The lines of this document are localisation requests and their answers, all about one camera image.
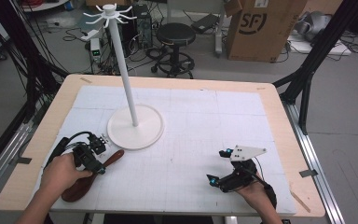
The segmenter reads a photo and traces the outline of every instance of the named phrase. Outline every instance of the sf logo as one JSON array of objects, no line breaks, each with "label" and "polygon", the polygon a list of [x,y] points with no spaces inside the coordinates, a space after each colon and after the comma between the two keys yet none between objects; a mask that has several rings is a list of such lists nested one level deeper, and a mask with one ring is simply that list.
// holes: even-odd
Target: sf logo
[{"label": "sf logo", "polygon": [[242,17],[243,24],[239,30],[240,34],[243,35],[254,35],[263,28],[264,23],[267,20],[267,13],[263,14],[250,14],[246,13]]}]

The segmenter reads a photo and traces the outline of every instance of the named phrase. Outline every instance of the round white base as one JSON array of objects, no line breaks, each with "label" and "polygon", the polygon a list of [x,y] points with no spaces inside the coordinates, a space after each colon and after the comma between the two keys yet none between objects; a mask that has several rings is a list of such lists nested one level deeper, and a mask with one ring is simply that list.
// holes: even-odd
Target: round white base
[{"label": "round white base", "polygon": [[110,139],[125,149],[141,149],[153,145],[162,135],[164,121],[159,112],[148,105],[136,105],[139,125],[132,125],[129,107],[116,111],[107,123]]}]

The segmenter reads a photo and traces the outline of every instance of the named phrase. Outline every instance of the black tape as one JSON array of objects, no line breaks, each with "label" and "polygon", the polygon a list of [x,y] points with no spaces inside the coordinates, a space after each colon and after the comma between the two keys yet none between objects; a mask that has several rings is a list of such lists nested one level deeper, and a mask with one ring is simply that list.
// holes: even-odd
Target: black tape
[{"label": "black tape", "polygon": [[307,176],[315,176],[317,175],[318,172],[316,172],[315,170],[305,170],[305,171],[301,171],[300,175],[304,178]]},{"label": "black tape", "polygon": [[31,163],[31,158],[25,158],[25,157],[20,157],[20,158],[18,158],[17,160],[11,160],[10,161],[10,165],[12,165],[12,164],[17,164],[17,163],[21,163],[21,164],[29,164],[29,163]]}]

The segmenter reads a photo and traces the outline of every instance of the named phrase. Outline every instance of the white pole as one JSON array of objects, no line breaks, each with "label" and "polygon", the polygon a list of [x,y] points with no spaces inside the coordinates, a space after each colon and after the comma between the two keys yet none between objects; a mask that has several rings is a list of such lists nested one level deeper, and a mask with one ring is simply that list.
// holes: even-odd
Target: white pole
[{"label": "white pole", "polygon": [[121,78],[123,79],[123,84],[124,84],[124,90],[126,92],[127,101],[129,103],[129,108],[132,117],[132,125],[134,127],[137,127],[139,125],[139,122],[138,122],[138,117],[136,116],[135,106],[133,104],[129,74],[127,72],[127,65],[124,60],[124,53],[123,53],[123,48],[121,46],[121,40],[120,40],[120,35],[118,33],[116,19],[112,19],[109,21],[109,31],[110,31],[110,35],[112,36],[113,46],[115,48],[116,58],[118,62],[118,68],[120,69]]}]

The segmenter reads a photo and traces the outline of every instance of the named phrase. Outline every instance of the forearm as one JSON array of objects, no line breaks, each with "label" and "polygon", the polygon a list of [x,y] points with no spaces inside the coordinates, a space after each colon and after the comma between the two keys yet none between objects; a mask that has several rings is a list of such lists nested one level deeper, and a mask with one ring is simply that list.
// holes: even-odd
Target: forearm
[{"label": "forearm", "polygon": [[57,201],[60,195],[39,189],[28,204],[16,224],[43,223],[50,207]]},{"label": "forearm", "polygon": [[281,218],[271,203],[257,205],[255,210],[260,215],[264,224],[282,224]]}]

